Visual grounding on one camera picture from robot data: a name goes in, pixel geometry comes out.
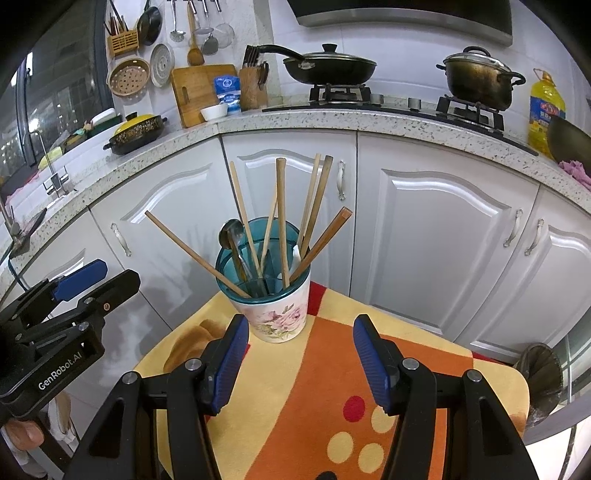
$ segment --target red dot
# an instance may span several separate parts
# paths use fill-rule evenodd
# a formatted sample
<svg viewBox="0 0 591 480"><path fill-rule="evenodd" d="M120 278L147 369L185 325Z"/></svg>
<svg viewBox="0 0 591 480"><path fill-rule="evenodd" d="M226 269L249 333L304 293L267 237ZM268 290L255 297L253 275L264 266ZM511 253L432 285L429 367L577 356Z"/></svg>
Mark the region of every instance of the red dot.
<svg viewBox="0 0 591 480"><path fill-rule="evenodd" d="M354 395L349 397L343 407L343 417L345 420L354 423L363 418L365 414L365 402L363 398Z"/></svg>

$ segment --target gas stove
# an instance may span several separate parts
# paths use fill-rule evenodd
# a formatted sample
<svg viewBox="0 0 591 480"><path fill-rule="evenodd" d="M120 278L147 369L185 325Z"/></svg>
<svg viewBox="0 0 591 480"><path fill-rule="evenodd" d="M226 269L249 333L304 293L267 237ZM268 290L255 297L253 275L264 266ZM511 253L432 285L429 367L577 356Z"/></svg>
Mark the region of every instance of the gas stove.
<svg viewBox="0 0 591 480"><path fill-rule="evenodd" d="M265 108L263 112L335 108L400 113L435 120L496 138L532 155L538 155L538 152L531 147L505 132L503 116L498 110L448 95L440 97L435 110L423 109L421 100L413 98L408 99L408 107L404 108L384 103L384 97L374 95L366 85L314 85L310 90L310 99L307 103Z"/></svg>

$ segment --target white bowl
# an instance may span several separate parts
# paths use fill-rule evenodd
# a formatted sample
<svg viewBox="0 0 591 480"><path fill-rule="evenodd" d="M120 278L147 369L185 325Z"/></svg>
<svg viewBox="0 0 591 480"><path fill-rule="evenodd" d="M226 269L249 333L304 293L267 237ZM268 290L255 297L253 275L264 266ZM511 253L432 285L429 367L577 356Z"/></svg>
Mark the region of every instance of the white bowl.
<svg viewBox="0 0 591 480"><path fill-rule="evenodd" d="M220 103L219 105L208 106L201 110L201 114L206 122L222 118L228 114L228 104Z"/></svg>

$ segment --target bottle label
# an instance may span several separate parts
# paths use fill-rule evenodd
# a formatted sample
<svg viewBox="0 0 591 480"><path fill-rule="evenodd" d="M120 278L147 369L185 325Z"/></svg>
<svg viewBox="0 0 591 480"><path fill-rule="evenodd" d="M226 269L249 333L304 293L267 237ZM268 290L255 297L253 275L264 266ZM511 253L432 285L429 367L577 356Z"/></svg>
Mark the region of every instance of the bottle label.
<svg viewBox="0 0 591 480"><path fill-rule="evenodd" d="M530 97L530 124L540 131L548 130L550 124L550 115L557 115L566 118L566 112L560 110L556 105L548 100L542 100L537 97Z"/></svg>

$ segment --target yellow dot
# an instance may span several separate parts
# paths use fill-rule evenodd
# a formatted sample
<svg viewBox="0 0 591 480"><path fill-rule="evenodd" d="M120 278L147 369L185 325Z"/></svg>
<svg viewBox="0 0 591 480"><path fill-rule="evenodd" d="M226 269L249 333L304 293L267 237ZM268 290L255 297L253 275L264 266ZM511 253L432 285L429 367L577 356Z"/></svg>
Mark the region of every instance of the yellow dot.
<svg viewBox="0 0 591 480"><path fill-rule="evenodd" d="M359 452L359 469L363 473L373 473L384 460L384 449L378 443L368 443Z"/></svg>
<svg viewBox="0 0 591 480"><path fill-rule="evenodd" d="M371 426L377 433L386 433L394 426L397 418L388 417L382 407L375 407L371 414Z"/></svg>
<svg viewBox="0 0 591 480"><path fill-rule="evenodd" d="M347 432L339 432L329 441L326 453L334 463L343 463L353 452L353 437Z"/></svg>

